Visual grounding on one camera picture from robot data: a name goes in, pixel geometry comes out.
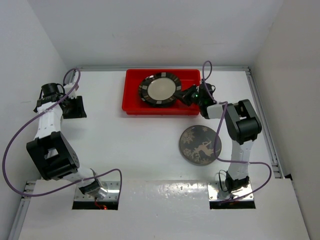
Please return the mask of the striped rim plate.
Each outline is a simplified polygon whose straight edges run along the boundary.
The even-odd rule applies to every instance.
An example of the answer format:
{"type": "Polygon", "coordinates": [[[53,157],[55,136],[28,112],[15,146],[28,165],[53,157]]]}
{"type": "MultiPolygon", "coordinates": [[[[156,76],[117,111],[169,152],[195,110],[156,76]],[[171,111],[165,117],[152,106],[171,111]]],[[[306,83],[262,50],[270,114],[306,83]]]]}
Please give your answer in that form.
{"type": "Polygon", "coordinates": [[[158,72],[146,77],[138,86],[138,95],[146,100],[173,100],[182,90],[181,80],[173,73],[158,72]]]}
{"type": "Polygon", "coordinates": [[[144,103],[148,104],[153,108],[168,108],[173,106],[176,103],[176,99],[173,100],[152,100],[152,99],[141,99],[144,103]]]}

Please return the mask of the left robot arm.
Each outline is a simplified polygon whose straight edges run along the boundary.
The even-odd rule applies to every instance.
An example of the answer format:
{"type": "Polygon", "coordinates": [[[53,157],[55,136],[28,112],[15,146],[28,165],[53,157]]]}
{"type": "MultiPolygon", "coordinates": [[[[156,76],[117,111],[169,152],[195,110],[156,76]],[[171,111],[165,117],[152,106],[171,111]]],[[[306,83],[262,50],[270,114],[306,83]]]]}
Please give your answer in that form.
{"type": "Polygon", "coordinates": [[[76,94],[78,85],[48,83],[41,87],[35,112],[39,114],[34,140],[26,144],[27,152],[45,180],[75,183],[83,195],[102,198],[101,182],[96,172],[80,165],[79,158],[61,131],[64,119],[86,118],[83,98],[76,94]]]}

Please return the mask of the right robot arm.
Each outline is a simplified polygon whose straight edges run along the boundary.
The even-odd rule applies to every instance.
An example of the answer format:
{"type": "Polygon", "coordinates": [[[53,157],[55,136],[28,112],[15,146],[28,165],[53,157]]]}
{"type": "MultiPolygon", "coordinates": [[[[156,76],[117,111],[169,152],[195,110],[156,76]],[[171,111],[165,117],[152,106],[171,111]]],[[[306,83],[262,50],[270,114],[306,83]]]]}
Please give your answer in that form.
{"type": "Polygon", "coordinates": [[[225,187],[228,193],[246,187],[249,184],[248,165],[254,141],[262,131],[260,119],[250,100],[236,103],[218,102],[213,97],[214,86],[202,83],[199,86],[175,93],[183,104],[199,107],[205,119],[221,117],[225,120],[227,132],[232,140],[232,153],[226,171],[225,187]]]}

